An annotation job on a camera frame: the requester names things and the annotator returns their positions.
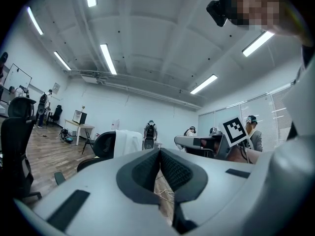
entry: wooden floor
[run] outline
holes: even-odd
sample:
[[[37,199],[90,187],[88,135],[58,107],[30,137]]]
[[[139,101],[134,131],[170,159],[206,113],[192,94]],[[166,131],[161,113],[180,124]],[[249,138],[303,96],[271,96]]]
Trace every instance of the wooden floor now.
[[[71,144],[62,143],[58,136],[60,130],[60,127],[52,127],[51,125],[42,129],[35,128],[27,146],[27,157],[34,177],[31,191],[40,191],[43,197],[57,187],[54,178],[55,172],[61,171],[67,180],[77,173],[77,166],[81,161],[95,157],[90,145],[86,146],[84,154],[81,155],[85,143],[84,139],[80,138],[79,146],[76,146],[75,141]],[[170,189],[165,178],[160,176],[162,176],[161,171],[157,175],[156,193]],[[170,201],[161,198],[160,206],[160,211],[169,224],[172,223],[173,218],[173,204],[171,203],[173,198],[167,193],[171,191],[167,190],[160,194],[160,196]],[[24,203],[30,208],[33,208],[37,202],[37,197],[24,199]]]

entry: black and white fiducial marker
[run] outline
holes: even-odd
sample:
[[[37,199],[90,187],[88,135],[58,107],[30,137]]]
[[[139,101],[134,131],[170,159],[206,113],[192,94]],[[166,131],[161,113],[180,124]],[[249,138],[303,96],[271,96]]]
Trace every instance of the black and white fiducial marker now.
[[[248,133],[238,116],[232,117],[219,124],[219,129],[225,135],[230,147],[248,139]]]

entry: table leg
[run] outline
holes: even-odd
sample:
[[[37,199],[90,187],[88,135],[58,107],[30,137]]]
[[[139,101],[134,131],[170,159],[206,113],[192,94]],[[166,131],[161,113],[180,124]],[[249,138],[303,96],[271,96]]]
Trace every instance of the table leg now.
[[[80,133],[81,133],[81,127],[78,127],[78,132],[77,132],[77,146],[79,145]]]

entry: white wall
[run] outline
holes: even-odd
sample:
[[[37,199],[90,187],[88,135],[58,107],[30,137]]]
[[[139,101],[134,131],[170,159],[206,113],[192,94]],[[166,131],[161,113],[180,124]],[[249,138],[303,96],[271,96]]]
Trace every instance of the white wall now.
[[[235,92],[231,92],[231,94],[227,95],[226,97],[215,99],[212,102],[209,102],[202,109],[198,110],[197,113],[202,115],[219,110],[229,105],[253,99],[266,92],[280,88],[295,79],[300,65],[300,58],[291,59],[274,69],[272,72],[266,74],[266,76],[258,78],[256,81],[253,81],[252,83],[240,88]]]
[[[183,135],[192,125],[197,128],[198,115],[162,101],[112,89],[101,85],[85,83],[82,79],[70,80],[62,100],[61,119],[72,120],[74,111],[85,106],[86,124],[95,126],[96,133],[111,131],[113,120],[120,120],[120,129],[143,134],[149,120],[157,124],[158,141],[166,148],[177,148],[174,137]]]
[[[31,99],[38,102],[43,92],[52,89],[55,83],[61,86],[59,92],[52,95],[51,108],[55,109],[66,88],[67,75],[62,72],[61,67],[55,63],[22,19],[7,35],[0,50],[0,53],[3,52],[8,52],[5,65],[9,69],[15,64],[32,77],[29,86]]]

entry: window blind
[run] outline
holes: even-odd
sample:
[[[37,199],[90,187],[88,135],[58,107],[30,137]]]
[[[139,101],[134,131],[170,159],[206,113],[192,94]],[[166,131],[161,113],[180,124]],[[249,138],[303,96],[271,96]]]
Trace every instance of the window blind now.
[[[277,123],[273,113],[273,101],[266,95],[241,104],[242,121],[246,126],[248,116],[256,116],[256,129],[261,132],[264,152],[274,151],[277,146]]]
[[[234,116],[241,116],[239,105],[216,111],[216,127],[218,127],[223,121],[226,121],[230,117]]]
[[[201,115],[198,118],[198,136],[209,136],[210,129],[215,126],[215,112]]]
[[[274,103],[273,118],[276,120],[278,126],[278,146],[286,141],[291,128],[292,118],[283,104],[283,98],[291,90],[292,87],[293,86],[289,86],[285,89],[271,94]]]

